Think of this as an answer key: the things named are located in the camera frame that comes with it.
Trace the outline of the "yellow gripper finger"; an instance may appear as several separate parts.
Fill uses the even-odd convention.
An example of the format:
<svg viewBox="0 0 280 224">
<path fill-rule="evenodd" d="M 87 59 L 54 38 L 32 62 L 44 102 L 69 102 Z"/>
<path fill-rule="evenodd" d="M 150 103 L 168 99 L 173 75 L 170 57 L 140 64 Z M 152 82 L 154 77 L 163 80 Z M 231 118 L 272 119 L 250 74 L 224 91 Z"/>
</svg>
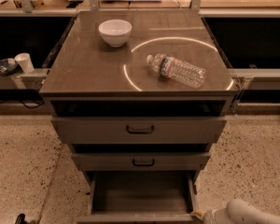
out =
<svg viewBox="0 0 280 224">
<path fill-rule="evenodd" d="M 199 220 L 203 220 L 204 216 L 205 216 L 205 212 L 204 211 L 193 211 L 190 213 L 190 215 L 192 217 L 198 218 Z"/>
</svg>

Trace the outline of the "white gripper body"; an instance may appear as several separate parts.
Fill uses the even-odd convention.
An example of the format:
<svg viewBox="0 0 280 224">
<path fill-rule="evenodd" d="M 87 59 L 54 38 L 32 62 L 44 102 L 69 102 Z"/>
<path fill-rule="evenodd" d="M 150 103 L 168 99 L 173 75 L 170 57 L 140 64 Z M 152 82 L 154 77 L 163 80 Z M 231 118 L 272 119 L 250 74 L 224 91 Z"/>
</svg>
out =
<svg viewBox="0 0 280 224">
<path fill-rule="evenodd" d="M 223 209 L 208 210 L 203 218 L 204 224 L 229 224 L 227 211 Z"/>
</svg>

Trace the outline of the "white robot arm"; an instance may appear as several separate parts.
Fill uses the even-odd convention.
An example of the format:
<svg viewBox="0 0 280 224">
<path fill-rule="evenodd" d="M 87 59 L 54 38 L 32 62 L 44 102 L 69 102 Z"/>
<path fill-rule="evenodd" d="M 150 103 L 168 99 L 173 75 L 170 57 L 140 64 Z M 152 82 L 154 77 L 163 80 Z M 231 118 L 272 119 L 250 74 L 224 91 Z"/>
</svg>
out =
<svg viewBox="0 0 280 224">
<path fill-rule="evenodd" d="M 203 224 L 280 224 L 280 216 L 263 212 L 241 199 L 230 200 L 222 209 L 193 211 L 190 216 Z"/>
</svg>

